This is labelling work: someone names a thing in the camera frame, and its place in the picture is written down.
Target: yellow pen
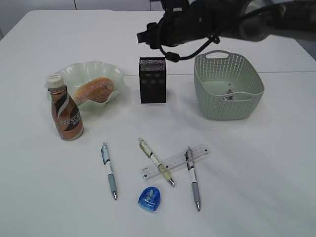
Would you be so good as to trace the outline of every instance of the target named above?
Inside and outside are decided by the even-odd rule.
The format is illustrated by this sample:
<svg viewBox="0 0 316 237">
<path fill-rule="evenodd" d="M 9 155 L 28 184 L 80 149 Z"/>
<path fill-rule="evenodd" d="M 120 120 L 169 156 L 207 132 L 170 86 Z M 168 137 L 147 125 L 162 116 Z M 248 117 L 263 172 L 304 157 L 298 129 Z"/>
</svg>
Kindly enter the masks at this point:
<svg viewBox="0 0 316 237">
<path fill-rule="evenodd" d="M 174 183 L 170 173 L 168 172 L 168 170 L 166 169 L 166 167 L 164 167 L 164 165 L 161 163 L 161 161 L 157 158 L 157 156 L 152 152 L 152 150 L 150 150 L 150 148 L 148 147 L 148 145 L 146 144 L 146 142 L 144 141 L 144 139 L 142 138 L 138 138 L 139 141 L 139 147 L 143 150 L 143 152 L 146 154 L 146 156 L 148 158 L 150 158 L 152 160 L 152 162 L 155 164 L 155 166 L 158 168 L 158 170 L 160 171 L 160 173 L 163 175 L 163 177 L 165 178 L 165 180 L 172 185 L 173 187 L 176 186 L 176 184 Z"/>
</svg>

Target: white bottle cap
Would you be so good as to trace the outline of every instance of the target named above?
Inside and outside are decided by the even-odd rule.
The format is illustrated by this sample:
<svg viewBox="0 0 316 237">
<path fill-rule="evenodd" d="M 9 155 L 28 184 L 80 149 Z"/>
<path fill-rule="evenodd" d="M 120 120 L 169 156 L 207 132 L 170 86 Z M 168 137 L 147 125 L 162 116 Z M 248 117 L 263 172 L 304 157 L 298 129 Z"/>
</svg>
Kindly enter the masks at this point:
<svg viewBox="0 0 316 237">
<path fill-rule="evenodd" d="M 59 88 L 64 85 L 64 79 L 58 73 L 50 75 L 46 78 L 46 87 L 48 88 Z"/>
</svg>

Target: retractable pen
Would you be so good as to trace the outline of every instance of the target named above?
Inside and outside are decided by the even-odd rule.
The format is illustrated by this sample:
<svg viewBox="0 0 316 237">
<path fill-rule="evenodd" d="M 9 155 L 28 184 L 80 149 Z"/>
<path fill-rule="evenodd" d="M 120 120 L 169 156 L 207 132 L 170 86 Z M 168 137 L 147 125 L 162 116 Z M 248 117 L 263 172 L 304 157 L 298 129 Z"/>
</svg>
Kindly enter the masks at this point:
<svg viewBox="0 0 316 237">
<path fill-rule="evenodd" d="M 191 182 L 192 182 L 192 191 L 194 196 L 194 202 L 197 205 L 197 210 L 201 210 L 201 198 L 199 196 L 199 189 L 198 189 L 198 181 L 197 181 L 197 175 L 196 170 L 194 168 L 194 161 L 193 161 L 193 153 L 190 147 L 188 147 L 188 151 L 186 152 L 186 160 L 192 160 L 187 163 L 188 170 L 190 171 L 191 175 Z"/>
<path fill-rule="evenodd" d="M 173 187 L 176 186 L 176 184 L 174 183 L 170 173 L 168 172 L 168 170 L 166 169 L 166 167 L 164 167 L 164 165 L 161 163 L 161 161 L 157 158 L 157 156 L 152 152 L 152 150 L 150 150 L 150 148 L 148 147 L 148 145 L 146 144 L 146 142 L 144 141 L 144 139 L 142 138 L 138 138 L 139 141 L 139 147 L 143 150 L 143 152 L 146 154 L 146 156 L 148 158 L 150 158 L 152 160 L 152 162 L 156 165 L 156 167 L 158 168 L 158 170 L 160 171 L 160 173 L 163 175 L 163 177 L 165 178 L 165 180 Z"/>
<path fill-rule="evenodd" d="M 109 149 L 106 143 L 103 143 L 103 146 L 101 148 L 101 155 L 102 155 L 103 163 L 108 173 L 108 180 L 109 180 L 111 192 L 114 199 L 116 200 L 118 199 L 117 185 L 115 183 L 115 177 L 114 177 L 114 172 L 113 172 L 112 164 L 110 160 Z"/>
</svg>

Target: black cable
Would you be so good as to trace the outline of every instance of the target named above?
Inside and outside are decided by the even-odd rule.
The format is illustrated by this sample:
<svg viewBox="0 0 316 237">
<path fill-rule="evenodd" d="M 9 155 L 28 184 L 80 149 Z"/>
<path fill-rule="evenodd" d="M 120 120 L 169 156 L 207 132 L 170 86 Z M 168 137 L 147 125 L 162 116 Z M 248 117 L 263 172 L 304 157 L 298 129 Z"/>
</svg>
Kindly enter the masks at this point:
<svg viewBox="0 0 316 237">
<path fill-rule="evenodd" d="M 177 56 L 177 61 L 179 60 L 188 60 L 188 59 L 191 59 L 191 58 L 194 58 L 195 56 L 197 56 L 199 53 L 201 53 L 206 47 L 208 47 L 212 42 L 214 42 L 214 40 L 225 30 L 233 27 L 234 25 L 240 23 L 241 21 L 245 20 L 245 19 L 248 19 L 248 18 L 251 18 L 251 17 L 254 17 L 260 13 L 263 13 L 263 12 L 266 12 L 266 11 L 270 11 L 271 9 L 273 9 L 274 5 L 270 5 L 270 6 L 265 6 L 265 7 L 262 7 L 260 9 L 257 9 L 257 10 L 254 10 L 250 13 L 247 13 L 241 17 L 238 18 L 237 21 L 233 21 L 227 25 L 225 25 L 224 27 L 222 28 L 219 28 L 218 30 L 216 30 L 213 34 L 212 34 L 212 37 L 206 41 L 197 51 L 195 51 L 194 53 L 188 55 L 188 56 L 185 56 L 185 57 L 180 57 L 179 54 L 176 54 L 176 53 L 172 53 L 172 52 L 165 52 L 162 48 L 162 45 L 160 44 L 160 32 L 161 32 L 161 28 L 162 28 L 162 25 L 165 21 L 165 18 L 166 18 L 166 14 L 167 12 L 163 15 L 162 19 L 161 19 L 161 22 L 160 22 L 160 25 L 158 27 L 158 32 L 157 32 L 157 44 L 158 44 L 158 47 L 159 47 L 159 50 L 160 52 L 166 56 L 166 55 L 170 55 L 172 54 L 173 56 Z"/>
</svg>

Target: green plastic basket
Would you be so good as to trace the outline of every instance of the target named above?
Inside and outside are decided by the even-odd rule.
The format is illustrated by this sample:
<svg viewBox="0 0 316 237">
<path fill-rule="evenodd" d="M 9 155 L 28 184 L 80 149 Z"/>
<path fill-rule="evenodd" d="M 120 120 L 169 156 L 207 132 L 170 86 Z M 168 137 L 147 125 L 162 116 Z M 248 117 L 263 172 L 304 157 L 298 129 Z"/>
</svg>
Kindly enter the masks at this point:
<svg viewBox="0 0 316 237">
<path fill-rule="evenodd" d="M 227 57 L 207 58 L 210 53 L 224 53 Z M 249 61 L 223 50 L 195 58 L 194 83 L 202 112 L 213 120 L 247 118 L 264 92 L 263 83 Z"/>
</svg>

